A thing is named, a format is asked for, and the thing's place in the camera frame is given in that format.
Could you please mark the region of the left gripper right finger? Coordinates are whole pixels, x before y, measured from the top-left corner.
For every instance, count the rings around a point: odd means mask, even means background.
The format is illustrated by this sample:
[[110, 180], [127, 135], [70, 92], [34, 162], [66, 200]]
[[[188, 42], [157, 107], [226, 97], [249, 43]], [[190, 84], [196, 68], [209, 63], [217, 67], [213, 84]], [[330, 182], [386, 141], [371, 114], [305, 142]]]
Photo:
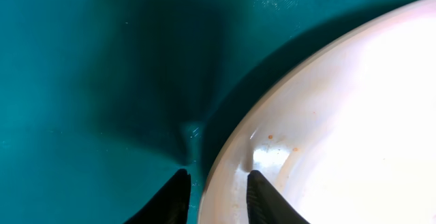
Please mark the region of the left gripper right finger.
[[247, 177], [249, 224], [309, 224], [258, 170]]

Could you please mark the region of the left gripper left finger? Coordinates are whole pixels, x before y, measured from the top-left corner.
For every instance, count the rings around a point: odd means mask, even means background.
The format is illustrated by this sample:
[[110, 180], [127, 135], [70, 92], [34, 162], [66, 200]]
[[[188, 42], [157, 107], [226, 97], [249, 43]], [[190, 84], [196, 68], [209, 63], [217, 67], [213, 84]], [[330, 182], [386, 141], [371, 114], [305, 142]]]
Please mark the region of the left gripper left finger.
[[179, 169], [125, 224], [186, 224], [191, 175]]

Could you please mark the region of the white plate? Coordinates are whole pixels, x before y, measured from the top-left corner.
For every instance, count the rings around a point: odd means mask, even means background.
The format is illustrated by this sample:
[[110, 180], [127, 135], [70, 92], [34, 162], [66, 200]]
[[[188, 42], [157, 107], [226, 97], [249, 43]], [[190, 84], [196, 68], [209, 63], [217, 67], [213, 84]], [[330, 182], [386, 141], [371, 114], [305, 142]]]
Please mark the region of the white plate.
[[246, 223], [260, 171], [310, 223], [435, 222], [435, 0], [350, 31], [286, 74], [210, 170], [199, 223]]

